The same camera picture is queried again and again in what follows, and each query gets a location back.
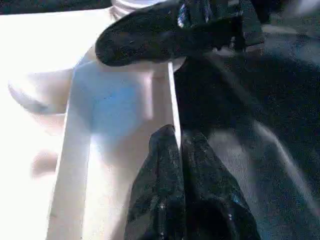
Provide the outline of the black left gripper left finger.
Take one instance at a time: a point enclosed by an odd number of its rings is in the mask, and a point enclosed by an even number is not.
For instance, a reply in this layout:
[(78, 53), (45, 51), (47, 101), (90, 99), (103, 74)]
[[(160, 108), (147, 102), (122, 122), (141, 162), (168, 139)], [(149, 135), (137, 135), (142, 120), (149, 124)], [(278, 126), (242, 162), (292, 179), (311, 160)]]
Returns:
[(165, 125), (151, 135), (148, 155), (132, 184), (124, 239), (185, 238), (183, 164), (175, 128)]

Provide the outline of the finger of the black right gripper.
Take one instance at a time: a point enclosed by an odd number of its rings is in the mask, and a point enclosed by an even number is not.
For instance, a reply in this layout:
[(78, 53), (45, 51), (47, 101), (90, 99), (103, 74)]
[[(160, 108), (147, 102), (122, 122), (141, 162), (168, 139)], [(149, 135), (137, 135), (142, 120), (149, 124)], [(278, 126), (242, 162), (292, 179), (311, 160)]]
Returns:
[(166, 0), (137, 9), (122, 17), (98, 37), (95, 54), (103, 64), (126, 66), (140, 61), (164, 62), (197, 55), (203, 49), (178, 26), (184, 0)]

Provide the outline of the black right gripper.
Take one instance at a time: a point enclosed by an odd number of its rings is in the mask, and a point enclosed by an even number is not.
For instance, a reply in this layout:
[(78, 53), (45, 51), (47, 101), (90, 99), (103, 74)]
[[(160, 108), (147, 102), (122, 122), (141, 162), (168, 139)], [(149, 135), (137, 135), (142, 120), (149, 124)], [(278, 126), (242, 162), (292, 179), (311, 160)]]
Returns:
[(178, 8), (177, 25), (202, 49), (243, 52), (265, 41), (251, 0), (185, 0)]

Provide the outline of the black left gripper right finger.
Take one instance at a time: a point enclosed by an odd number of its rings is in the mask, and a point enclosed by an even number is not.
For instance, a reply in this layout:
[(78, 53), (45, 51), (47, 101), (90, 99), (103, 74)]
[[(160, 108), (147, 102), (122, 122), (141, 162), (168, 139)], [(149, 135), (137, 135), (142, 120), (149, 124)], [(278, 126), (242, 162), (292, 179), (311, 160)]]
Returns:
[(205, 136), (181, 136), (189, 240), (259, 240), (256, 221), (234, 176)]

